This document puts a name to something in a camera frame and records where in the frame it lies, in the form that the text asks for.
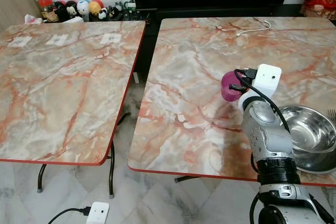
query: tiled floor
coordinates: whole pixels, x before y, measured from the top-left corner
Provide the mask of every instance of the tiled floor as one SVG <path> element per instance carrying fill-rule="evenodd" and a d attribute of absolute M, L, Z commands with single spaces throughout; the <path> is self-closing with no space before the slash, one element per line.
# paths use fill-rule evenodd
<path fill-rule="evenodd" d="M 119 126 L 114 138 L 117 156 L 114 199 L 109 199 L 109 160 L 99 167 L 48 165 L 41 194 L 36 193 L 40 165 L 0 163 L 0 223 L 46 224 L 66 208 L 91 206 L 94 201 L 110 204 L 107 221 L 110 224 L 248 223 L 257 183 L 198 178 L 176 184 L 174 176 L 128 169 L 128 150 L 143 87 L 144 81 L 131 85 L 124 108 L 131 116 Z M 330 210 L 320 187 L 309 190 Z M 324 191 L 335 205 L 336 189 Z M 70 212 L 54 223 L 84 224 L 86 218 Z"/>

